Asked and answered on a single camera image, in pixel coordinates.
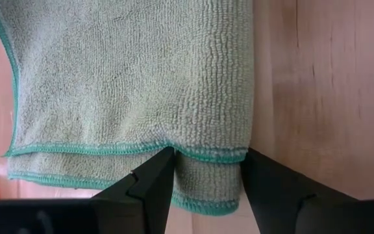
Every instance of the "folded towel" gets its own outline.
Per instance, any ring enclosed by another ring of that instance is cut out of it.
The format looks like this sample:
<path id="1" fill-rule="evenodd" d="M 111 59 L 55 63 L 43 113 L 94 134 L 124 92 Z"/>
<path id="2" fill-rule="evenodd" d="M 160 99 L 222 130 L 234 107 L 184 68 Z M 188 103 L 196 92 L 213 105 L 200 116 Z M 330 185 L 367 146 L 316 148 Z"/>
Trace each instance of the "folded towel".
<path id="1" fill-rule="evenodd" d="M 251 4 L 0 0 L 10 178 L 104 189 L 173 146 L 173 203 L 233 212 L 251 137 Z"/>

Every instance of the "teal stitched hem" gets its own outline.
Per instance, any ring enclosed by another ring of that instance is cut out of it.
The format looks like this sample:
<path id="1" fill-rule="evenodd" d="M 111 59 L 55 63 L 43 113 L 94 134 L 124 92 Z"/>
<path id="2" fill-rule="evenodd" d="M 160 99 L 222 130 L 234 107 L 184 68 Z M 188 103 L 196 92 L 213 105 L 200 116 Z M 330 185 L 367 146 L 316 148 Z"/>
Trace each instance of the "teal stitched hem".
<path id="1" fill-rule="evenodd" d="M 128 155 L 145 153 L 163 149 L 167 146 L 174 147 L 188 157 L 210 163 L 238 163 L 245 159 L 247 148 L 186 148 L 170 142 L 127 144 L 118 143 L 114 145 L 85 146 L 82 144 L 32 144 L 28 146 L 10 149 L 5 156 L 12 157 L 26 153 L 79 153 L 87 155 Z"/>
<path id="2" fill-rule="evenodd" d="M 18 113 L 18 80 L 19 80 L 19 72 L 18 72 L 18 66 L 17 62 L 15 60 L 15 56 L 12 53 L 12 48 L 10 45 L 10 42 L 8 40 L 8 36 L 5 33 L 5 29 L 3 27 L 3 24 L 0 20 L 0 39 L 3 43 L 6 55 L 8 56 L 8 59 L 10 60 L 11 69 L 12 69 L 12 93 L 14 95 L 14 123 L 13 123 L 13 130 L 12 130 L 12 137 L 11 137 L 11 143 L 9 150 L 11 150 L 14 147 L 14 141 L 15 141 L 15 135 L 17 133 L 17 113 Z"/>
<path id="3" fill-rule="evenodd" d="M 116 181 L 107 179 L 93 179 L 87 177 L 73 177 L 68 175 L 38 174 L 32 172 L 9 172 L 9 179 L 24 179 L 41 185 L 63 188 L 99 189 L 103 190 Z M 173 191 L 171 203 L 194 213 L 202 215 L 222 216 L 228 215 L 239 207 L 238 200 L 231 201 L 203 201 L 187 198 Z"/>

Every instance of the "wooden surface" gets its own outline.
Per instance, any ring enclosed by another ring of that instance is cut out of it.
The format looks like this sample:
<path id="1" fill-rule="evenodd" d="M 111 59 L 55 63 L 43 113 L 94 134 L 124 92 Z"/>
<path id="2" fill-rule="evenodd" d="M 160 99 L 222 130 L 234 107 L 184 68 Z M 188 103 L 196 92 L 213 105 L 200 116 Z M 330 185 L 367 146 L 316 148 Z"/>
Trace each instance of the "wooden surface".
<path id="1" fill-rule="evenodd" d="M 357 198 L 374 198 L 374 1 L 255 0 L 251 146 Z M 0 155 L 10 142 L 10 66 L 0 43 Z M 1 198 L 89 197 L 94 190 L 6 179 Z M 220 218 L 171 208 L 167 233 L 257 233 L 245 196 Z"/>

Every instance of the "green towel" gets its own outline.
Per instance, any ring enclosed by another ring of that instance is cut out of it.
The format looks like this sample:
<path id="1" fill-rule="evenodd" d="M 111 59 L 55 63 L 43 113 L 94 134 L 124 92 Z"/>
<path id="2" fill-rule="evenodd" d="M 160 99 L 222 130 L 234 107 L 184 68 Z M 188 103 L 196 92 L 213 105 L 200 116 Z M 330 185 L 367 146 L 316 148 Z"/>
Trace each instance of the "green towel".
<path id="1" fill-rule="evenodd" d="M 251 137 L 251 5 L 0 0 L 14 73 L 10 178 L 104 189 L 173 146 L 173 203 L 233 212 Z"/>

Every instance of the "wood grain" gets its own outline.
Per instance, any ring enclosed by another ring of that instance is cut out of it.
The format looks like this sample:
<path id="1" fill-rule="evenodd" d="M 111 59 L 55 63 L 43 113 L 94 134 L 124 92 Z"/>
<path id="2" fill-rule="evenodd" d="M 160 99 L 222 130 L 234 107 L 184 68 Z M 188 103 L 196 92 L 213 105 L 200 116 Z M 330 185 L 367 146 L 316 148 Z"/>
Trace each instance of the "wood grain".
<path id="1" fill-rule="evenodd" d="M 374 198 L 374 1 L 255 0 L 251 146 L 328 186 Z M 0 43 L 0 156 L 12 128 L 11 71 Z M 90 197 L 6 179 L 0 198 Z M 167 233 L 257 233 L 245 195 L 229 216 L 172 207 Z"/>

